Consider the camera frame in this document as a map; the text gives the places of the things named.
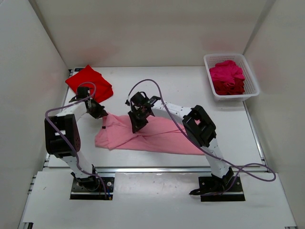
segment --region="basket rim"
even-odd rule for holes
[[[211,74],[210,74],[210,69],[208,67],[208,64],[207,64],[207,60],[206,58],[207,57],[210,57],[210,56],[223,56],[223,55],[235,55],[235,56],[240,56],[245,64],[245,67],[246,69],[248,69],[248,73],[250,75],[250,78],[251,78],[251,81],[254,85],[254,88],[256,90],[256,93],[254,94],[233,94],[233,95],[219,95],[216,93],[215,89],[214,89],[214,84],[212,82],[212,77],[211,77]],[[206,68],[206,71],[207,71],[207,74],[208,74],[208,78],[209,78],[209,82],[210,82],[210,85],[211,85],[211,89],[212,89],[212,92],[214,94],[215,97],[217,98],[249,98],[249,97],[253,97],[253,96],[257,96],[259,95],[260,93],[260,88],[258,86],[258,83],[257,83],[257,80],[256,78],[254,77],[252,71],[251,71],[251,68],[250,66],[248,65],[248,62],[245,58],[244,55],[240,54],[240,53],[215,53],[215,54],[206,54],[204,55],[203,57],[203,60],[204,60],[204,64],[205,64],[205,68]]]

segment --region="cable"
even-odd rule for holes
[[[104,188],[105,199],[107,199],[107,194],[106,194],[107,190],[106,190],[106,186],[105,186],[105,183],[104,183],[103,179],[102,179],[98,174],[93,174],[93,173],[86,172],[85,170],[83,170],[83,169],[81,168],[81,166],[80,166],[80,159],[79,159],[79,157],[78,157],[78,155],[77,155],[77,152],[76,152],[75,148],[72,146],[72,144],[71,144],[71,143],[69,142],[69,140],[66,138],[66,136],[62,134],[62,132],[57,128],[57,126],[56,126],[56,125],[50,120],[50,118],[48,117],[48,114],[49,114],[51,111],[57,111],[57,110],[60,110],[60,109],[68,108],[68,107],[74,106],[74,105],[76,105],[76,104],[79,104],[79,103],[81,103],[81,102],[83,102],[83,101],[85,101],[85,100],[87,100],[87,99],[92,98],[92,97],[95,95],[95,92],[96,92],[96,85],[95,85],[94,83],[92,83],[92,82],[83,82],[83,83],[81,83],[80,85],[78,85],[78,87],[79,87],[79,86],[82,86],[82,85],[85,84],[85,83],[90,83],[90,84],[92,84],[92,85],[94,86],[94,91],[93,91],[93,93],[92,93],[91,95],[89,95],[88,97],[83,98],[83,99],[81,99],[81,100],[79,100],[79,101],[76,101],[76,102],[73,103],[73,104],[69,104],[69,105],[61,106],[61,107],[57,107],[57,108],[52,108],[52,109],[46,111],[46,113],[45,113],[45,118],[46,118],[46,120],[48,121],[48,123],[54,128],[54,130],[56,130],[56,132],[63,138],[63,140],[67,143],[67,145],[68,145],[68,146],[70,147],[70,149],[72,150],[74,156],[76,157],[76,167],[77,167],[81,172],[83,172],[84,174],[87,174],[87,175],[89,175],[89,176],[97,177],[97,178],[101,181],[101,183],[102,183],[102,185],[103,185],[103,188]]]
[[[246,165],[244,165],[244,166],[242,166],[242,167],[239,168],[238,166],[234,165],[233,163],[231,163],[231,162],[229,162],[229,161],[227,161],[227,160],[225,160],[225,159],[219,158],[219,157],[217,157],[217,156],[214,156],[213,154],[211,154],[211,153],[209,153],[209,152],[206,152],[205,150],[203,150],[202,148],[200,148],[200,146],[197,146],[197,145],[188,137],[188,135],[180,128],[179,124],[176,122],[175,118],[173,117],[173,115],[171,114],[171,112],[169,111],[169,109],[167,108],[167,105],[166,105],[165,101],[163,100],[163,96],[162,96],[161,89],[160,89],[158,83],[157,83],[155,80],[152,80],[152,79],[145,79],[145,80],[141,80],[141,81],[139,81],[138,83],[136,83],[136,85],[133,86],[132,89],[130,90],[130,92],[129,92],[129,94],[128,94],[128,99],[129,99],[129,96],[130,96],[130,94],[132,93],[132,91],[135,89],[135,87],[136,87],[137,85],[139,85],[140,83],[145,82],[145,81],[151,81],[151,82],[153,82],[153,83],[157,86],[158,91],[159,91],[159,95],[160,95],[160,98],[161,98],[161,101],[162,101],[162,103],[163,103],[163,105],[164,105],[164,108],[165,108],[166,112],[168,113],[168,115],[170,116],[170,118],[172,119],[172,121],[175,123],[175,125],[177,126],[177,128],[181,131],[181,133],[182,133],[182,134],[183,134],[183,135],[184,135],[184,136],[185,136],[185,137],[186,137],[195,147],[197,147],[199,150],[201,150],[201,151],[204,152],[205,154],[207,154],[207,155],[209,155],[209,156],[211,156],[211,157],[213,157],[213,158],[215,158],[215,159],[217,159],[217,160],[223,161],[223,162],[227,163],[228,165],[230,165],[230,166],[232,166],[232,167],[238,169],[238,171],[236,172],[235,178],[233,179],[231,185],[229,186],[229,188],[228,188],[227,190],[225,190],[225,191],[223,191],[223,192],[206,193],[206,194],[203,194],[203,196],[222,195],[223,193],[225,193],[226,191],[228,191],[228,190],[233,186],[233,184],[235,183],[235,181],[236,181],[236,179],[237,179],[237,176],[238,176],[238,174],[239,174],[240,172],[244,172],[244,173],[248,174],[249,176],[252,176],[252,177],[254,177],[254,178],[258,179],[258,180],[261,180],[261,181],[265,181],[265,182],[272,182],[272,181],[275,181],[275,179],[276,179],[276,174],[275,174],[275,172],[274,172],[270,167],[268,167],[268,166],[266,166],[266,165],[259,164],[259,163],[249,163],[249,164],[246,164]],[[264,179],[264,178],[257,177],[257,176],[253,175],[252,173],[250,173],[250,172],[248,172],[248,171],[243,170],[245,167],[249,167],[249,166],[262,166],[262,167],[265,167],[265,168],[267,168],[268,170],[270,170],[270,172],[274,175],[274,177],[273,177],[272,179]]]

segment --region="dark red cloth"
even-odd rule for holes
[[[219,95],[243,94],[244,75],[234,61],[217,63],[210,69],[214,89]]]
[[[93,98],[98,103],[108,99],[113,95],[112,85],[102,77],[102,74],[94,71],[89,65],[66,80],[67,85],[69,85],[69,87],[75,93],[78,86],[83,82],[92,82],[96,85],[96,92]],[[94,87],[90,83],[85,83],[82,85],[82,87],[89,87],[91,94],[94,91]]]

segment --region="white wall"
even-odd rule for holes
[[[243,53],[267,0],[36,2],[60,55],[73,68],[202,66],[207,53]]]
[[[69,75],[27,0],[0,3],[0,228],[17,228],[45,158],[44,112]]]
[[[305,1],[277,0],[245,55],[261,86],[247,101],[250,114],[305,228]]]

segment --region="magenta cloth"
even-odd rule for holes
[[[95,146],[108,149],[131,149],[170,154],[204,155],[178,130],[172,120],[149,116],[148,124],[132,133],[129,116],[108,114],[95,137]]]
[[[224,61],[217,63],[210,69],[210,74],[214,89],[219,95],[243,94],[244,75],[242,68],[238,67],[234,61]]]

